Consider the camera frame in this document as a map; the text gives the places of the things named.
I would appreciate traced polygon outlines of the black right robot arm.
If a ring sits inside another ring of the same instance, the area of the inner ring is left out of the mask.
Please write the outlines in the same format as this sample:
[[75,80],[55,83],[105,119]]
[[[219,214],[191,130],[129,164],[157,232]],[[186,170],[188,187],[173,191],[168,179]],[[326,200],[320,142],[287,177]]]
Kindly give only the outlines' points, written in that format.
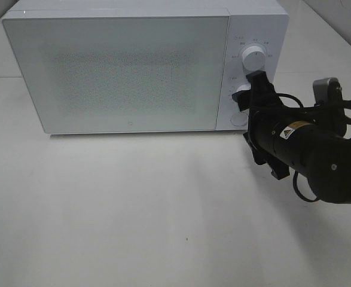
[[276,179],[307,179],[316,201],[351,204],[351,100],[344,100],[338,79],[313,83],[315,104],[283,103],[264,71],[247,76],[250,89],[232,95],[249,112],[244,138],[254,161],[267,164]]

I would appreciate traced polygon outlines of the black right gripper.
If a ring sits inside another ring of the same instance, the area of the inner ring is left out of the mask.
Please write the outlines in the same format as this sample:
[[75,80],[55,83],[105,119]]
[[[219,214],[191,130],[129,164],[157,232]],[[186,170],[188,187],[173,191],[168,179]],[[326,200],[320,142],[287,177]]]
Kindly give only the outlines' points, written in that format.
[[276,109],[283,106],[273,92],[273,85],[265,71],[247,74],[250,90],[241,90],[231,95],[240,111],[249,109],[248,131],[243,135],[257,165],[268,164],[271,174],[281,180],[289,176],[289,166],[278,159],[274,151],[277,125],[280,117]]

